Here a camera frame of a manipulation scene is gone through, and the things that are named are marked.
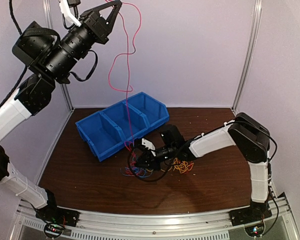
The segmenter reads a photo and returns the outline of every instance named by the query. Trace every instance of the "black mounting bracket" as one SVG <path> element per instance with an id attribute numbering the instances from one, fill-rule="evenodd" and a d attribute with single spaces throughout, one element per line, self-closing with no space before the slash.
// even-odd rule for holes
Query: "black mounting bracket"
<path id="1" fill-rule="evenodd" d="M 232 226 L 246 225 L 261 221 L 262 219 L 270 218 L 272 213 L 269 204 L 265 203 L 264 206 L 264 209 L 249 206 L 230 211 L 229 216 Z"/>
<path id="2" fill-rule="evenodd" d="M 66 226 L 76 227 L 80 213 L 75 210 L 58 207 L 55 195 L 47 189 L 45 191 L 48 196 L 47 206 L 36 209 L 35 217 L 47 222 L 60 225 L 63 225 L 65 220 Z"/>

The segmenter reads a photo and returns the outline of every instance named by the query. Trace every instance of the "bin divider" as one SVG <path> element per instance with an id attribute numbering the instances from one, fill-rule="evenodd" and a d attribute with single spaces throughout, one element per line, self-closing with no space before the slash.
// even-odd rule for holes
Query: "bin divider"
<path id="1" fill-rule="evenodd" d="M 145 124 L 146 128 L 150 127 L 150 123 L 149 123 L 147 115 L 145 115 L 142 111 L 140 111 L 139 109 L 137 109 L 131 103 L 128 104 L 128 107 L 129 107 L 129 111 L 133 111 L 133 112 L 135 112 L 136 114 L 140 115 L 143 118 L 143 121 L 144 121 L 144 124 Z"/>
<path id="2" fill-rule="evenodd" d="M 122 130 L 122 128 L 120 126 L 118 126 L 110 117 L 107 116 L 107 114 L 105 114 L 104 112 L 100 112 L 100 116 L 106 120 L 110 125 L 113 126 L 113 128 L 119 133 L 119 136 L 121 138 L 121 141 L 125 141 L 126 137 L 124 134 L 124 131 Z"/>

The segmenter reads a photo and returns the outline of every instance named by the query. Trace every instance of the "tangled wires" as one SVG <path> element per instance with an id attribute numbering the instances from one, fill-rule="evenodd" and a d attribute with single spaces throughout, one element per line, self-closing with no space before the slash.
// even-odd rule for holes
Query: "tangled wires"
<path id="1" fill-rule="evenodd" d="M 194 165 L 193 161 L 180 161 L 175 158 L 173 161 L 173 171 L 178 170 L 180 174 L 187 174 L 194 168 Z"/>
<path id="2" fill-rule="evenodd" d="M 131 141 L 125 142 L 125 148 L 129 150 L 129 152 L 132 154 L 132 159 L 130 160 L 130 166 L 132 168 L 132 171 L 140 178 L 145 179 L 152 175 L 153 171 L 146 170 L 145 168 L 136 167 L 135 164 L 137 163 L 137 155 L 133 152 L 132 148 L 130 147 L 133 143 Z M 121 174 L 126 177 L 134 177 L 135 175 L 131 172 L 130 168 L 126 166 L 124 168 L 124 172 L 121 171 Z"/>

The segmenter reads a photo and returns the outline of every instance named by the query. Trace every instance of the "colored wires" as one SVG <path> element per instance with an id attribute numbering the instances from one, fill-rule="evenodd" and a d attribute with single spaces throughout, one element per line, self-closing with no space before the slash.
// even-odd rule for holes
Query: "colored wires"
<path id="1" fill-rule="evenodd" d="M 133 35 L 133 38 L 132 38 L 133 52 L 130 52 L 129 34 L 128 34 L 128 31 L 126 29 L 125 18 L 123 17 L 123 15 L 120 12 L 118 13 L 119 16 L 122 19 L 123 31 L 124 31 L 125 36 L 126 36 L 126 52 L 122 52 L 122 53 L 118 54 L 117 56 L 115 56 L 115 58 L 113 60 L 113 63 L 112 63 L 112 66 L 110 68 L 110 71 L 108 73 L 108 84 L 113 90 L 125 93 L 126 112 L 127 112 L 128 123 L 129 123 L 131 138 L 132 138 L 132 141 L 125 142 L 124 145 L 129 150 L 130 154 L 132 155 L 132 159 L 129 160 L 130 161 L 129 165 L 131 166 L 131 169 L 133 170 L 133 173 L 131 172 L 129 167 L 125 167 L 124 172 L 121 172 L 121 173 L 122 173 L 122 175 L 127 176 L 127 177 L 134 176 L 134 173 L 135 173 L 140 178 L 147 178 L 147 177 L 150 177 L 152 175 L 152 172 L 149 174 L 149 172 L 147 172 L 146 169 L 138 168 L 138 167 L 135 166 L 136 160 L 137 160 L 137 155 L 133 152 L 132 148 L 130 147 L 130 145 L 134 145 L 135 138 L 134 138 L 134 133 L 133 133 L 133 129 L 132 129 L 132 123 L 131 123 L 131 117 L 130 117 L 130 111 L 129 111 L 129 103 L 128 103 L 128 95 L 129 95 L 129 93 L 134 91 L 134 88 L 130 85 L 130 82 L 131 82 L 130 55 L 135 54 L 136 51 L 137 51 L 135 40 L 136 40 L 138 32 L 141 29 L 142 15 L 141 15 L 141 12 L 140 12 L 139 8 L 136 5 L 134 5 L 132 3 L 129 3 L 129 2 L 122 2 L 122 4 L 132 6 L 137 10 L 137 12 L 139 14 L 139 26 L 138 26 L 137 30 L 135 31 L 135 33 Z M 116 88 L 111 83 L 111 73 L 112 73 L 112 71 L 115 67 L 117 59 L 120 56 L 126 56 L 126 65 L 127 65 L 127 70 L 128 70 L 128 81 L 127 81 L 127 86 L 126 86 L 125 90 Z"/>
<path id="2" fill-rule="evenodd" d="M 177 158 L 173 161 L 173 171 L 178 170 L 180 174 L 187 174 L 194 168 L 195 163 L 192 161 L 180 161 Z"/>
<path id="3" fill-rule="evenodd" d="M 130 70 L 129 57 L 130 57 L 130 55 L 135 54 L 136 51 L 137 51 L 136 45 L 135 45 L 135 40 L 136 40 L 137 34 L 140 31 L 140 28 L 141 28 L 141 25 L 142 25 L 142 15 L 141 15 L 141 12 L 140 12 L 139 8 L 136 5 L 134 5 L 132 3 L 129 3 L 129 2 L 122 2 L 122 4 L 133 6 L 138 11 L 138 14 L 139 14 L 139 26 L 138 26 L 137 30 L 135 31 L 133 39 L 132 39 L 132 46 L 134 48 L 134 51 L 130 52 L 130 48 L 129 48 L 129 45 L 130 45 L 130 43 L 129 43 L 129 34 L 128 34 L 127 29 L 126 29 L 125 19 L 124 19 L 123 15 L 119 12 L 119 16 L 122 19 L 123 30 L 124 30 L 124 33 L 126 35 L 126 52 L 120 53 L 117 56 L 115 56 L 115 58 L 113 60 L 113 63 L 112 63 L 112 66 L 110 68 L 109 74 L 108 74 L 108 83 L 109 83 L 109 86 L 113 90 L 125 93 L 125 103 L 126 103 L 126 111 L 127 111 L 127 116 L 128 116 L 129 128 L 130 128 L 130 132 L 131 132 L 132 142 L 134 142 L 134 133 L 133 133 L 133 129 L 132 129 L 131 118 L 130 118 L 130 111 L 129 111 L 129 103 L 128 103 L 128 94 L 131 93 L 134 90 L 133 87 L 130 85 L 131 70 Z M 118 57 L 120 57 L 120 56 L 126 56 L 126 65 L 127 65 L 127 69 L 128 69 L 128 82 L 127 82 L 126 90 L 122 90 L 122 89 L 116 88 L 116 87 L 112 86 L 112 84 L 111 84 L 111 73 L 112 73 L 112 71 L 114 69 L 114 66 L 116 64 L 116 61 L 117 61 Z"/>
<path id="4" fill-rule="evenodd" d="M 133 145 L 133 143 L 131 141 L 125 142 L 125 148 L 129 150 L 130 154 L 132 155 L 132 159 L 130 160 L 130 166 L 132 168 L 132 171 L 140 178 L 145 179 L 148 178 L 152 175 L 153 171 L 148 171 L 145 168 L 140 168 L 140 167 L 136 167 L 135 164 L 137 163 L 137 155 L 135 154 L 135 152 L 132 150 L 132 147 L 130 147 L 130 145 Z M 130 170 L 129 167 L 125 167 L 124 168 L 124 172 L 121 172 L 121 174 L 123 176 L 126 177 L 134 177 L 135 175 L 132 173 L 132 171 Z"/>

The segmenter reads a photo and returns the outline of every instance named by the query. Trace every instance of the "black cable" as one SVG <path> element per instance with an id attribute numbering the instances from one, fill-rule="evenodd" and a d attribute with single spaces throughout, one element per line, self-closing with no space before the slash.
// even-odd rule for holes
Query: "black cable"
<path id="1" fill-rule="evenodd" d="M 98 65 L 98 55 L 97 55 L 97 53 L 95 51 L 93 51 L 93 50 L 89 50 L 88 52 L 94 53 L 94 55 L 95 55 L 95 61 L 94 61 L 94 64 L 92 66 L 92 69 L 90 70 L 90 72 L 88 73 L 88 75 L 86 76 L 86 78 L 85 79 L 81 79 L 75 72 L 73 72 L 73 71 L 69 72 L 69 74 L 72 74 L 75 77 L 75 79 L 77 79 L 79 82 L 85 82 L 85 81 L 89 80 L 91 78 L 92 74 L 94 74 L 94 72 L 95 72 L 95 70 L 97 68 L 97 65 Z"/>
<path id="2" fill-rule="evenodd" d="M 14 7 L 12 5 L 12 0 L 9 0 L 9 9 L 10 9 L 10 16 L 12 18 L 12 21 L 16 27 L 16 29 L 18 30 L 18 33 L 21 35 L 22 34 L 22 31 L 21 31 L 21 28 L 15 18 L 15 15 L 14 15 Z"/>
<path id="3" fill-rule="evenodd" d="M 17 89 L 17 87 L 19 86 L 19 84 L 21 83 L 22 79 L 24 78 L 25 74 L 27 71 L 27 67 L 25 66 L 18 81 L 15 83 L 15 85 L 13 86 L 13 88 L 11 89 L 11 91 L 8 93 L 8 95 L 3 99 L 3 101 L 0 103 L 0 108 L 3 106 L 3 104 L 5 104 L 5 102 L 11 97 L 11 95 L 15 92 L 15 90 Z"/>
<path id="4" fill-rule="evenodd" d="M 37 214 L 37 216 L 45 223 L 45 226 L 44 226 L 44 229 L 43 229 L 43 233 L 44 235 L 47 237 L 47 238 L 54 238 L 54 239 L 57 239 L 59 238 L 62 234 L 63 234 L 63 231 L 66 230 L 66 228 L 56 222 L 47 222 L 39 213 L 38 209 L 36 209 L 31 203 L 30 205 L 32 206 L 33 210 L 35 211 L 35 213 Z M 61 233 L 59 233 L 58 235 L 52 235 L 52 234 L 47 234 L 46 233 L 46 230 L 49 230 L 49 227 L 53 227 L 55 228 L 56 226 L 58 226 L 58 228 L 62 231 Z"/>
<path id="5" fill-rule="evenodd" d="M 227 126 L 228 125 L 232 125 L 232 124 L 242 124 L 242 125 L 248 125 L 256 130 L 258 130 L 260 133 L 263 133 L 264 135 L 266 135 L 274 144 L 275 146 L 275 149 L 274 149 L 274 152 L 272 154 L 272 156 L 269 158 L 269 162 L 274 158 L 274 156 L 276 155 L 277 153 L 277 150 L 278 150 L 278 144 L 277 142 L 270 136 L 270 134 L 268 134 L 267 132 L 265 131 L 262 131 L 260 130 L 258 127 L 256 127 L 255 125 L 249 123 L 249 122 L 246 122 L 246 121 L 233 121 L 233 122 L 229 122 L 228 124 L 226 124 Z"/>
<path id="6" fill-rule="evenodd" d="M 18 30 L 19 34 L 22 34 L 22 31 L 20 29 L 20 26 L 15 18 L 15 14 L 14 14 L 14 8 L 12 5 L 12 0 L 9 0 L 9 9 L 10 9 L 10 16 L 12 18 L 12 21 L 16 27 L 16 29 Z M 15 92 L 15 90 L 17 89 L 17 87 L 19 86 L 19 84 L 21 83 L 22 79 L 24 78 L 25 74 L 27 71 L 27 66 L 24 66 L 24 69 L 18 79 L 18 81 L 15 83 L 15 85 L 13 86 L 13 88 L 10 90 L 10 92 L 7 94 L 7 96 L 3 99 L 3 101 L 0 103 L 0 108 L 3 106 L 3 104 L 5 104 L 5 102 L 12 96 L 12 94 Z"/>
<path id="7" fill-rule="evenodd" d="M 137 146 L 136 146 L 136 147 L 133 146 L 133 147 L 131 148 L 131 151 L 130 151 L 130 153 L 129 153 L 129 155 L 128 155 L 128 159 L 127 159 L 127 163 L 128 163 L 128 167 L 129 167 L 130 172 L 131 172 L 137 179 L 139 179 L 139 180 L 141 180 L 141 181 L 143 181 L 143 182 L 146 182 L 146 183 L 154 183 L 154 182 L 157 182 L 157 181 L 161 180 L 164 176 L 167 175 L 167 173 L 169 172 L 169 169 L 173 166 L 173 160 L 178 156 L 178 154 L 183 150 L 183 148 L 184 148 L 185 146 L 187 146 L 193 139 L 194 139 L 194 138 L 189 139 L 188 141 L 185 142 L 185 144 L 183 144 L 183 145 L 178 149 L 178 151 L 175 153 L 174 157 L 171 158 L 170 164 L 167 166 L 166 170 L 163 172 L 163 174 L 162 174 L 160 177 L 158 177 L 158 178 L 156 178 L 156 179 L 151 179 L 151 180 L 148 180 L 148 179 L 144 179 L 144 178 L 142 178 L 142 177 L 139 177 L 139 176 L 133 171 L 133 169 L 132 169 L 132 167 L 131 167 L 131 163 L 130 163 L 130 158 L 131 158 L 132 153 L 134 152 L 134 150 L 135 150 L 135 149 L 138 149 Z"/>
<path id="8" fill-rule="evenodd" d="M 63 14 L 62 14 L 62 23 L 63 23 L 63 27 L 67 30 L 72 29 L 75 25 L 75 24 L 72 24 L 71 26 L 67 26 L 66 18 L 65 18 L 65 15 L 63 15 Z"/>
<path id="9" fill-rule="evenodd" d="M 77 6 L 74 6 L 74 7 L 73 7 L 73 11 L 74 11 L 74 16 L 75 16 L 75 18 L 78 19 L 78 17 L 79 17 L 78 7 L 77 7 Z"/>
<path id="10" fill-rule="evenodd" d="M 274 222 L 272 223 L 271 227 L 269 227 L 269 229 L 268 229 L 265 233 L 263 233 L 262 236 L 265 236 L 267 233 L 270 232 L 270 230 L 274 227 L 274 225 L 276 224 L 276 222 L 277 222 L 277 220 L 278 220 L 278 218 L 279 218 L 279 206 L 278 206 L 278 204 L 277 204 L 277 202 L 276 202 L 274 196 L 273 196 L 272 193 L 271 193 L 270 187 L 269 187 L 269 193 L 270 193 L 270 197 L 271 197 L 272 201 L 273 201 L 274 204 L 275 204 L 275 207 L 276 207 L 276 211 L 277 211 L 277 212 L 276 212 L 275 220 L 274 220 Z"/>
<path id="11" fill-rule="evenodd" d="M 75 16 L 75 18 L 78 19 L 78 17 L 79 17 L 78 7 L 77 7 L 77 6 L 74 6 L 74 7 L 73 7 L 73 11 L 74 11 L 74 16 Z M 62 23 L 63 23 L 63 27 L 64 27 L 65 29 L 67 29 L 67 30 L 70 30 L 70 29 L 72 29 L 72 28 L 75 26 L 74 23 L 73 23 L 71 26 L 67 26 L 66 18 L 65 18 L 65 15 L 64 15 L 64 14 L 62 14 Z"/>

